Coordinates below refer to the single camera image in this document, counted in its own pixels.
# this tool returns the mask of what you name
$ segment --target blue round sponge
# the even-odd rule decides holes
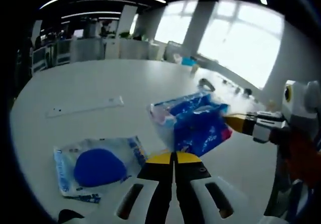
[[[110,151],[92,149],[82,153],[76,162],[74,177],[84,187],[118,181],[126,176],[126,167]]]

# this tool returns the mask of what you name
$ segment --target robot eye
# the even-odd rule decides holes
[[[284,91],[284,97],[287,102],[290,102],[291,100],[291,87],[286,86],[285,91]]]

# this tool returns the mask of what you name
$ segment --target table surface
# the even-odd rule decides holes
[[[54,146],[85,138],[137,135],[151,153],[164,144],[146,112],[150,103],[197,91],[201,78],[211,81],[234,111],[262,108],[221,84],[217,73],[191,67],[142,60],[102,60],[67,64],[36,74],[25,86],[11,112],[13,143],[21,170],[45,210],[57,218],[62,209],[87,215],[97,204],[65,199],[58,190]],[[121,95],[124,107],[84,111],[55,118],[46,112],[58,105],[97,101]],[[259,144],[234,132],[232,137],[202,157],[212,175],[222,176],[243,191],[263,214],[274,181],[276,147]]]

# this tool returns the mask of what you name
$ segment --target office desk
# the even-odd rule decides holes
[[[206,77],[211,81],[217,77],[210,70],[199,69],[192,79],[190,71],[188,66],[158,61],[101,60],[54,67],[28,82],[12,108],[13,142],[31,190],[52,217],[57,218],[62,209],[87,215],[97,208],[96,204],[61,196],[53,159],[54,146],[85,138],[138,135],[148,153],[163,149],[164,144],[150,123],[146,106],[194,93],[199,79]],[[46,112],[54,106],[119,95],[124,107],[46,117]],[[258,144],[246,135],[233,133],[229,140],[202,159],[212,175],[220,175],[244,191],[264,212],[274,180],[274,145]]]

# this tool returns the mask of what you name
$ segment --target plastic bag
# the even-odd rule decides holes
[[[147,107],[156,131],[170,151],[202,156],[231,136],[221,117],[228,105],[201,91]]]
[[[106,149],[120,159],[127,170],[120,181],[97,187],[82,187],[74,178],[73,170],[80,154],[91,149]],[[64,148],[54,149],[58,186],[64,197],[98,203],[102,194],[120,185],[130,176],[136,176],[147,159],[137,137],[115,139],[86,139]]]

